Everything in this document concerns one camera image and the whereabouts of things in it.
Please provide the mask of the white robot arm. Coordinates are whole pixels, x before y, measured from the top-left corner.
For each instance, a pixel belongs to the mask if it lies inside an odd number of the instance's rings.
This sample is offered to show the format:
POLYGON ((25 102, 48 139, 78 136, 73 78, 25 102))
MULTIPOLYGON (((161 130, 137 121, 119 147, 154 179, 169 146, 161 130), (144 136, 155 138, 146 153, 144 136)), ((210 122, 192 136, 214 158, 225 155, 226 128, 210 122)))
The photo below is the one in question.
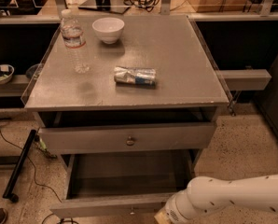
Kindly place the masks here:
POLYGON ((239 180, 195 177, 184 190, 168 199, 155 219, 158 224, 188 224, 193 218, 211 215, 230 205, 278 214, 278 175, 239 180))

